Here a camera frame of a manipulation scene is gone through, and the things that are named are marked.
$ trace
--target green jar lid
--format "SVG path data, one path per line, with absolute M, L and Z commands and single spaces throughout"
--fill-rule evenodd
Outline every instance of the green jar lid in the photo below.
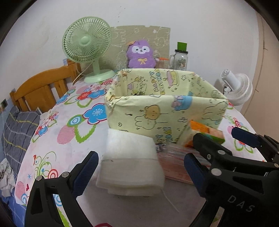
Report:
M 179 51 L 187 51 L 187 43 L 177 42 L 177 49 Z

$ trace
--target plush toy bow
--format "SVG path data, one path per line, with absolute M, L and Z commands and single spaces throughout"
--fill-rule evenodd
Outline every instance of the plush toy bow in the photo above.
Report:
M 141 62 L 140 64 L 146 64 L 147 58 L 139 58 L 138 61 Z

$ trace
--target blue gripper pad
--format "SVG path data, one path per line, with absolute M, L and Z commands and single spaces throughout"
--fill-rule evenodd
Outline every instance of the blue gripper pad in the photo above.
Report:
M 255 147 L 260 147 L 261 144 L 258 141 L 258 136 L 245 131 L 244 129 L 238 128 L 238 127 L 234 127 L 232 129 L 232 137 L 234 139 L 237 139 L 245 144 L 247 144 L 248 146 L 255 148 Z
M 205 197 L 202 192 L 202 187 L 208 173 L 208 169 L 203 166 L 192 153 L 185 155 L 184 167 L 193 181 L 199 195 L 201 197 Z
M 94 152 L 73 182 L 72 195 L 74 198 L 83 194 L 87 184 L 95 172 L 95 169 L 98 166 L 98 163 L 99 156 L 96 152 Z

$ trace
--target pillow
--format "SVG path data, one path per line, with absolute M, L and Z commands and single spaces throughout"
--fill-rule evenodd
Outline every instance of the pillow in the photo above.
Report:
M 40 115 L 35 111 L 20 112 L 12 107 L 2 136 L 5 155 L 14 173 L 18 175 L 23 157 L 40 122 Z

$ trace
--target green desk fan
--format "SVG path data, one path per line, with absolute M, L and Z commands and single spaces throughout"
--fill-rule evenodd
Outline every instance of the green desk fan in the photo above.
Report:
M 110 69 L 100 70 L 99 58 L 111 42 L 111 29 L 101 18 L 88 16 L 72 23 L 66 30 L 62 46 L 66 56 L 76 63 L 92 63 L 93 72 L 84 78 L 85 83 L 96 83 L 111 78 Z

